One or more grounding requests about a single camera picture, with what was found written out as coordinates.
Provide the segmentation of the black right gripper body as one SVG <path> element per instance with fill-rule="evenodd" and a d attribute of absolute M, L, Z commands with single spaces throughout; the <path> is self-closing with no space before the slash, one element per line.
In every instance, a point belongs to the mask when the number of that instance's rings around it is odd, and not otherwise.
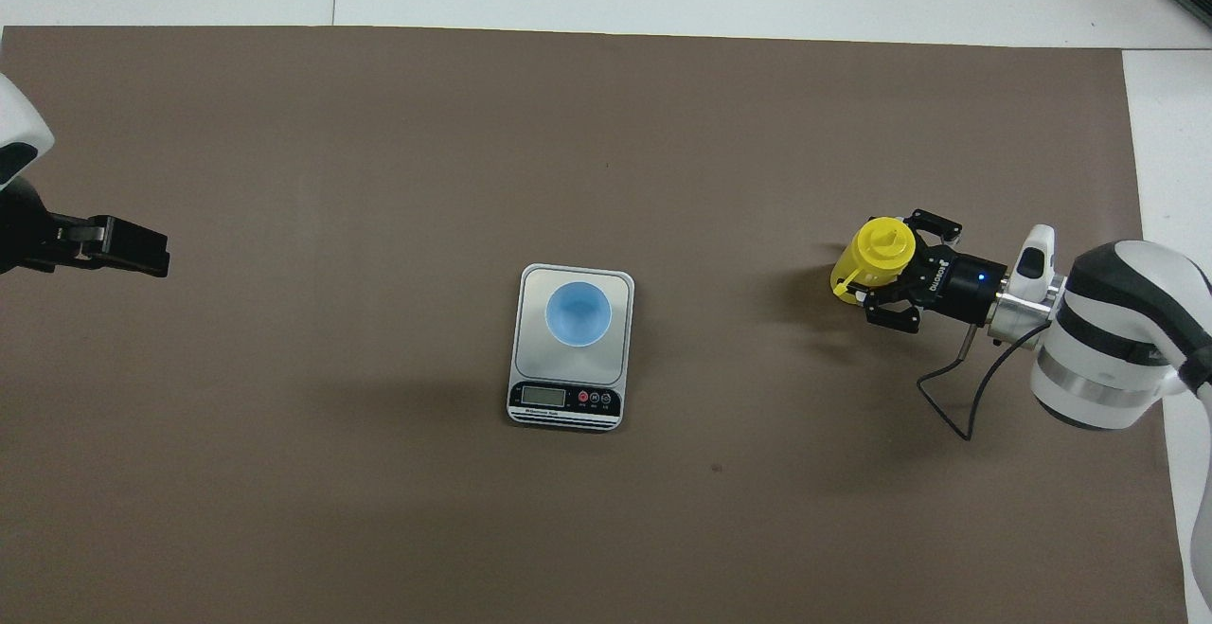
<path fill-rule="evenodd" d="M 1008 267 L 957 253 L 951 247 L 926 250 L 920 305 L 965 325 L 987 325 Z"/>

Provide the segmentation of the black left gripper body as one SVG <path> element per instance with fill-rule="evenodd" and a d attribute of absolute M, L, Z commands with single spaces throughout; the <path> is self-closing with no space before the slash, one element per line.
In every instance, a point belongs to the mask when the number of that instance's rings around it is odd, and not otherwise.
<path fill-rule="evenodd" d="M 1 191 L 1 275 L 16 269 L 52 274 L 47 245 L 57 241 L 58 227 L 29 181 L 15 178 Z"/>

